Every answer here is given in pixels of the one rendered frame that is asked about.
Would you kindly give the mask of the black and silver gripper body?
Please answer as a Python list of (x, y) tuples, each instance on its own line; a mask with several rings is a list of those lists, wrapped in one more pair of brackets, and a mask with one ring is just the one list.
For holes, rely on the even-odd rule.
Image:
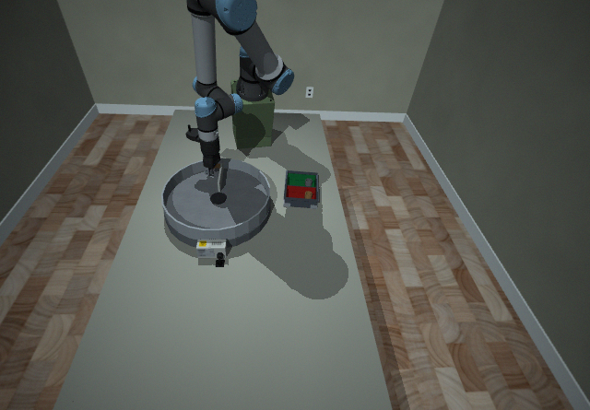
[(188, 124), (188, 130), (186, 137), (200, 143), (204, 167), (213, 169), (220, 161), (218, 129), (211, 133), (204, 133), (198, 128), (191, 128)]

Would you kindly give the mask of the red and green divided bin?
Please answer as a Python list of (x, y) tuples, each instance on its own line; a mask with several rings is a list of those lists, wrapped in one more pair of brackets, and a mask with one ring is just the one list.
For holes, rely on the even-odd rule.
[[(312, 186), (305, 186), (305, 180), (312, 179)], [(304, 198), (305, 192), (313, 193), (312, 199)], [(284, 205), (317, 209), (319, 202), (318, 173), (286, 170)]]

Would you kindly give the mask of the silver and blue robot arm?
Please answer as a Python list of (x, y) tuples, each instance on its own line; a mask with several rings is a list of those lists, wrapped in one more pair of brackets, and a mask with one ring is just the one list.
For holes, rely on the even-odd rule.
[[(256, 0), (186, 1), (195, 47), (193, 89), (202, 97), (195, 101), (199, 131), (216, 131), (218, 121), (242, 111), (242, 100), (260, 101), (267, 97), (268, 90), (281, 95), (289, 89), (294, 73), (272, 51), (259, 28)], [(241, 45), (237, 94), (228, 95), (217, 85), (215, 18)]]

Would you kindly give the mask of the grey round turntable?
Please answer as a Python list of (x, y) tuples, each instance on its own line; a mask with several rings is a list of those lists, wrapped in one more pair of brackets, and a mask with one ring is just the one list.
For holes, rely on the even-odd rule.
[(203, 160), (175, 172), (165, 183), (161, 202), (170, 232), (196, 247), (198, 258), (218, 258), (227, 248), (258, 234), (270, 216), (266, 176), (246, 162), (221, 158), (218, 177), (206, 175)]

